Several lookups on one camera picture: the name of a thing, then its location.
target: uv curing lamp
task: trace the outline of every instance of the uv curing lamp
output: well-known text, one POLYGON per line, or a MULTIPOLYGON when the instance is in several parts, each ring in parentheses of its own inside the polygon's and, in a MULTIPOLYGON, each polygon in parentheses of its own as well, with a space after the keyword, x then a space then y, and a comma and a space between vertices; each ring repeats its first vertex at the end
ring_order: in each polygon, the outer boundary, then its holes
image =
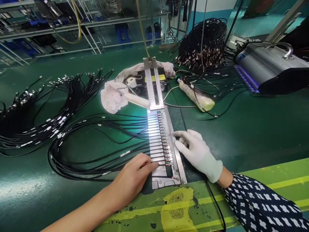
POLYGON ((257 94, 288 94, 309 84, 309 64, 294 56, 288 43, 250 43, 237 55, 235 62, 236 70, 257 94))

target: bare hand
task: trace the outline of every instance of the bare hand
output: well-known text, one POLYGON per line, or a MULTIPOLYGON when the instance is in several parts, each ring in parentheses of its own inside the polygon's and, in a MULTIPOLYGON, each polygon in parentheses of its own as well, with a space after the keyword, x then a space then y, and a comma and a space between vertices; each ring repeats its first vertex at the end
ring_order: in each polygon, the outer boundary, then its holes
POLYGON ((147 176, 158 167, 157 162, 143 153, 137 154, 120 171, 115 180, 102 190, 113 212, 127 206, 142 190, 147 176))

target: sleeve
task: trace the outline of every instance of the sleeve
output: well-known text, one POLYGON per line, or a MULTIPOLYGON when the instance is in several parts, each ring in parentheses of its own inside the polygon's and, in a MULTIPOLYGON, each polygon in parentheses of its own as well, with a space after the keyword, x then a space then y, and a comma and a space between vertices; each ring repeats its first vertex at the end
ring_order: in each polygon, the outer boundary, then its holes
POLYGON ((233 176, 232 184, 223 191, 246 231, 309 231, 309 221, 294 202, 255 179, 233 176))

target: silver machine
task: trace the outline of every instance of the silver machine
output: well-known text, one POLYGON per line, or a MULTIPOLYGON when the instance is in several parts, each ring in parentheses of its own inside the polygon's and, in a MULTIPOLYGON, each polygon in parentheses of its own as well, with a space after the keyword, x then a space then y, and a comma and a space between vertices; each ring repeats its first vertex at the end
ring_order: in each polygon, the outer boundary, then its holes
POLYGON ((254 94, 288 94, 309 84, 309 64, 293 55, 288 43, 250 43, 235 62, 235 68, 254 94))
POLYGON ((152 172, 152 188, 158 189, 170 185, 186 184, 187 179, 183 169, 179 151, 174 146, 176 140, 167 106, 163 105, 161 91, 156 104, 149 62, 153 62, 156 89, 160 89, 160 80, 155 57, 144 58, 145 77, 150 107, 147 109, 148 131, 151 161, 159 163, 152 172))

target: human hand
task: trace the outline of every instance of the human hand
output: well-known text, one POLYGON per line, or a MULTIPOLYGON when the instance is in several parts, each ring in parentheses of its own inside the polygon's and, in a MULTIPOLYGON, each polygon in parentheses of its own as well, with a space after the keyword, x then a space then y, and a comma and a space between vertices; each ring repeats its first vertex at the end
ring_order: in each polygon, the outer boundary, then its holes
POLYGON ((115 180, 102 190, 112 212, 123 209, 142 190, 148 175, 158 167, 157 162, 143 153, 137 154, 120 171, 115 180))
POLYGON ((210 182, 217 182, 222 173, 223 164, 211 154, 201 134, 194 130, 187 130, 175 131, 173 135, 180 137, 175 141, 175 146, 187 160, 197 170, 204 173, 210 182))

